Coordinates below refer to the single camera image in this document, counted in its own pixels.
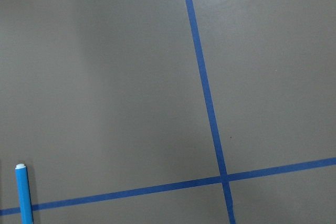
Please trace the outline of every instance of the blue tape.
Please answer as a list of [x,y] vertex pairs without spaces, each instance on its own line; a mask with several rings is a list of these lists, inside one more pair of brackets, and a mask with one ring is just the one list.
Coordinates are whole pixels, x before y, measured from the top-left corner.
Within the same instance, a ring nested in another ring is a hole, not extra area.
[[208,113],[212,138],[213,138],[213,141],[214,141],[219,173],[221,175],[221,181],[222,181],[222,185],[223,185],[226,208],[227,208],[227,211],[228,211],[228,216],[229,216],[230,223],[235,224],[236,221],[235,221],[234,212],[233,212],[233,200],[232,200],[232,195],[231,195],[231,189],[230,189],[230,184],[229,184],[228,178],[227,178],[227,171],[226,171],[226,165],[225,165],[225,161],[224,161],[224,154],[223,154],[223,150],[222,150],[222,144],[220,143],[220,137],[219,137],[218,127],[217,127],[217,122],[216,122],[216,115],[215,115],[215,110],[214,110],[214,106],[213,106],[213,102],[212,102],[209,81],[208,81],[208,77],[207,77],[207,73],[206,73],[206,67],[205,67],[205,62],[204,62],[204,57],[203,57],[200,34],[198,32],[198,26],[197,26],[197,20],[196,20],[196,15],[195,15],[194,4],[193,4],[193,0],[185,0],[185,3],[186,3],[186,6],[187,6],[187,12],[188,12],[188,17],[189,17],[189,22],[190,22],[191,33],[192,33],[193,41],[194,41],[195,53],[196,53],[197,64],[198,64],[198,69],[199,69],[199,75],[201,76],[203,94],[204,94],[206,109],[207,109],[207,113]]
[[[189,180],[185,182],[178,182],[178,183],[172,183],[172,184],[166,184],[166,185],[160,185],[160,186],[145,187],[145,188],[139,188],[139,189],[133,189],[133,190],[127,190],[127,191],[119,191],[116,193],[101,194],[101,195],[94,195],[94,196],[88,196],[88,197],[82,197],[82,198],[66,199],[66,200],[36,204],[32,206],[32,209],[33,211],[39,211],[39,210],[45,210],[45,209],[51,209],[51,208],[81,205],[81,204],[87,204],[87,203],[99,202],[99,201],[105,201],[105,200],[160,193],[163,191],[173,191],[173,190],[179,190],[179,189],[191,188],[191,187],[197,187],[197,186],[206,186],[206,185],[218,184],[220,182],[221,182],[220,177],[201,178],[201,179]],[[19,208],[4,209],[4,210],[0,210],[0,216],[1,215],[13,215],[19,212],[20,212]]]
[[284,165],[260,170],[252,170],[250,172],[234,173],[228,175],[228,179],[229,181],[235,181],[249,178],[265,177],[269,175],[297,172],[299,170],[308,170],[331,165],[336,165],[336,157],[316,161],[309,161],[293,165]]
[[23,164],[17,165],[15,168],[15,174],[20,202],[22,224],[32,224],[33,213],[31,211],[27,167]]

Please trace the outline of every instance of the horizontal blue line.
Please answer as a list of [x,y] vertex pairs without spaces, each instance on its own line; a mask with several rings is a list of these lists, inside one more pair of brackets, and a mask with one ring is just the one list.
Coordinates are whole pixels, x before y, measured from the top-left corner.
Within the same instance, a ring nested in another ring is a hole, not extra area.
[[281,174],[281,173],[290,173],[290,172],[297,172],[299,170],[308,170],[314,169],[319,167],[325,167],[330,165],[336,165],[336,157],[333,158],[326,158],[316,161],[309,161],[294,165],[284,165],[284,166],[277,166],[272,168],[260,169],[260,170],[252,170],[250,172],[243,172],[243,173],[233,173],[228,175],[229,181],[235,180],[242,180],[242,179],[249,179],[249,178],[257,178],[257,177],[264,177],[269,175]]
[[[153,194],[153,193],[160,193],[163,191],[172,191],[172,190],[179,190],[183,188],[190,188],[196,186],[206,186],[212,184],[220,183],[220,177],[210,177],[210,178],[201,178],[195,180],[189,180],[185,182],[178,182],[160,186],[151,186],[151,187],[144,187],[139,189],[127,190],[127,191],[119,191],[115,193],[109,194],[100,194],[82,198],[75,198],[75,199],[66,199],[60,201],[53,201],[48,203],[36,204],[32,205],[33,211],[45,210],[50,208],[58,208],[58,207],[68,207],[92,202],[99,202],[104,200],[111,200],[111,199],[120,199],[120,198],[127,198],[132,196],[138,195],[145,195],[145,194]],[[8,208],[4,210],[0,210],[0,216],[3,215],[13,215],[20,213],[20,208]]]

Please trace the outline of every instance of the blue marker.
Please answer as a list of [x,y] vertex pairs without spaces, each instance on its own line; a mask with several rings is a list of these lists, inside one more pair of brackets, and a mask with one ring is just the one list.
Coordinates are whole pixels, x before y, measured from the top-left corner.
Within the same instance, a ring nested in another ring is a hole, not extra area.
[[24,164],[18,164],[15,167],[15,173],[22,224],[33,224],[33,213],[31,211],[27,167]]

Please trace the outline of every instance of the blue cylindrical stick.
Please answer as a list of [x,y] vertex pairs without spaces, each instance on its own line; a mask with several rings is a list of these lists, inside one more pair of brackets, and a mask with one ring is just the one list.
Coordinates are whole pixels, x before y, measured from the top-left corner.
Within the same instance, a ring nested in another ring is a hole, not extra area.
[[33,213],[31,211],[27,167],[24,164],[18,164],[15,167],[15,173],[22,224],[33,224]]

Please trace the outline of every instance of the gray floor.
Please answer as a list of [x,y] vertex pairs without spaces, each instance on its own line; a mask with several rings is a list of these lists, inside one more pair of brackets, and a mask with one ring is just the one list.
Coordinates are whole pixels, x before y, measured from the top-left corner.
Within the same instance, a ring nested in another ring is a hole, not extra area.
[[[336,157],[336,1],[193,1],[228,173]],[[219,175],[185,0],[0,4],[0,209],[19,162],[33,204]],[[232,182],[236,221],[334,223],[335,176]],[[34,218],[228,223],[220,184]]]

